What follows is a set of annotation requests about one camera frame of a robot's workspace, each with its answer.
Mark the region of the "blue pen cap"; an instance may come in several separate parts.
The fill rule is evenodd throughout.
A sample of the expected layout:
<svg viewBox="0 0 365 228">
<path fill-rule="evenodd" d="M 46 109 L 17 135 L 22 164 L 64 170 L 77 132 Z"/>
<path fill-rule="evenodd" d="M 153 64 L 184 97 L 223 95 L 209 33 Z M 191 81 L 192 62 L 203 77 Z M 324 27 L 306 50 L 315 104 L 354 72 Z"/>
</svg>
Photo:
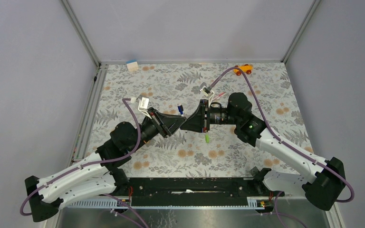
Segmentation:
<svg viewBox="0 0 365 228">
<path fill-rule="evenodd" d="M 179 106 L 177 106 L 177 108 L 178 108 L 178 112 L 180 113 L 180 115 L 183 116 L 183 106 L 179 105 Z"/>
</svg>

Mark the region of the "bright green pen cap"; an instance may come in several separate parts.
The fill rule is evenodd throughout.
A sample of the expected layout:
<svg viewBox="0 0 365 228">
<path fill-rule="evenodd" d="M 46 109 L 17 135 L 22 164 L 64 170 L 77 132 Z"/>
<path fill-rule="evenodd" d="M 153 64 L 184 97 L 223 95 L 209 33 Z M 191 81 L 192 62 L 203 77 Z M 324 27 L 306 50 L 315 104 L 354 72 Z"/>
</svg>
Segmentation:
<svg viewBox="0 0 365 228">
<path fill-rule="evenodd" d="M 206 141 L 206 143 L 210 143 L 210 138 L 209 138 L 208 134 L 205 135 L 205 141 Z"/>
</svg>

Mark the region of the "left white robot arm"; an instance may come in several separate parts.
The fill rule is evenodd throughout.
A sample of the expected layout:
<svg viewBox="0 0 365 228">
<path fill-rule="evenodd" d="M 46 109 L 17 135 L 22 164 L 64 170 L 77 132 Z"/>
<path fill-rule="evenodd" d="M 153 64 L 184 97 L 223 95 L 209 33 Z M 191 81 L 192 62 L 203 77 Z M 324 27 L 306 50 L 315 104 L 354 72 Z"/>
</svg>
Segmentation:
<svg viewBox="0 0 365 228">
<path fill-rule="evenodd" d="M 31 212 L 24 212 L 26 203 L 23 202 L 21 215 L 30 215 L 34 222 L 42 222 L 69 203 L 112 192 L 125 194 L 128 183 L 120 166 L 155 136 L 172 136 L 185 121 L 184 116 L 163 114 L 149 108 L 142 123 L 136 122 L 135 126 L 130 122 L 118 123 L 110 133 L 110 139 L 79 162 L 44 178 L 26 178 L 28 197 L 25 201 Z"/>
</svg>

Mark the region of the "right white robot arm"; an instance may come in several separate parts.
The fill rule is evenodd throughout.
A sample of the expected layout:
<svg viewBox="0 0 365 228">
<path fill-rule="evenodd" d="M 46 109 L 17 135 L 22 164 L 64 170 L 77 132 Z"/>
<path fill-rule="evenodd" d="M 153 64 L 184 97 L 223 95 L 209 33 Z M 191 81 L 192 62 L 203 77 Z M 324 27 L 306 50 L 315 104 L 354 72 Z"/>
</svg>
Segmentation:
<svg viewBox="0 0 365 228">
<path fill-rule="evenodd" d="M 334 203 L 339 202 L 338 197 L 346 186 L 343 162 L 336 157 L 328 160 L 312 154 L 284 139 L 251 109 L 252 104 L 244 93 L 232 93 L 226 107 L 202 99 L 180 129 L 206 133 L 212 124 L 234 125 L 234 134 L 242 142 L 274 155 L 298 172 L 295 175 L 268 171 L 253 183 L 258 195 L 283 191 L 304 196 L 318 209 L 329 211 Z"/>
</svg>

